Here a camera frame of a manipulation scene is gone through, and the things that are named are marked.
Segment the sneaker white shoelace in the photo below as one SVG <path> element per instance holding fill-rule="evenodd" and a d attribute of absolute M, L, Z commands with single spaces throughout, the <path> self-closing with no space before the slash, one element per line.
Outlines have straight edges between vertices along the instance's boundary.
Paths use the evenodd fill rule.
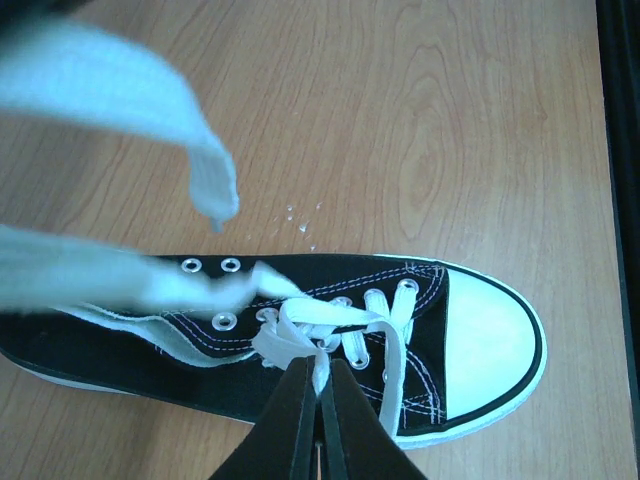
<path fill-rule="evenodd" d="M 195 208 L 215 226 L 238 211 L 231 155 L 184 77 L 144 47 L 57 16 L 21 21 L 1 34 L 1 105 L 181 146 L 191 166 Z M 395 435 L 406 371 L 403 323 L 412 316 L 412 289 L 398 288 L 392 302 L 371 293 L 368 307 L 360 310 L 315 300 L 264 264 L 214 280 L 131 250 L 14 227 L 1 230 L 3 310 L 134 307 L 148 318 L 124 320 L 122 328 L 193 365 L 204 365 L 205 357 L 158 312 L 186 309 L 216 318 L 243 309 L 258 295 L 280 300 L 281 307 L 266 317 L 252 340 L 253 350 L 280 369 L 312 357 L 316 392 L 329 378 L 329 357 L 321 343 L 337 328 L 361 326 L 385 334 L 379 420 Z"/>

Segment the black white sneaker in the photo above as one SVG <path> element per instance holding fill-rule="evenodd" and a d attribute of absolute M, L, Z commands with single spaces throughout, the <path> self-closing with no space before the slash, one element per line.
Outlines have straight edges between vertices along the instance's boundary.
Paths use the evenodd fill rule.
<path fill-rule="evenodd" d="M 303 300 L 237 313 L 95 305 L 1 318 L 1 351 L 45 380 L 255 422 L 289 361 L 350 367 L 395 443 L 476 432 L 535 390 L 547 344 L 530 303 L 472 269 L 394 255 L 270 255 Z"/>

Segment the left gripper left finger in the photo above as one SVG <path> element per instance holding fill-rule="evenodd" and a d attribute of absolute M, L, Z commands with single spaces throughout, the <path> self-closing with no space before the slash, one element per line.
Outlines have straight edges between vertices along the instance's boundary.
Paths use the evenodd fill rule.
<path fill-rule="evenodd" d="M 293 360 L 247 437 L 211 480 L 310 479 L 314 462 L 317 396 L 314 360 Z"/>

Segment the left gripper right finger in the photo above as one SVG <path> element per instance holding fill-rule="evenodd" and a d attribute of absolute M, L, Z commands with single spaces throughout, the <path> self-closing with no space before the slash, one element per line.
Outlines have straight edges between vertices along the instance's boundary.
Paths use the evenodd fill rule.
<path fill-rule="evenodd" d="M 331 362 L 320 408 L 322 479 L 410 480 L 424 477 L 384 430 L 345 361 Z"/>

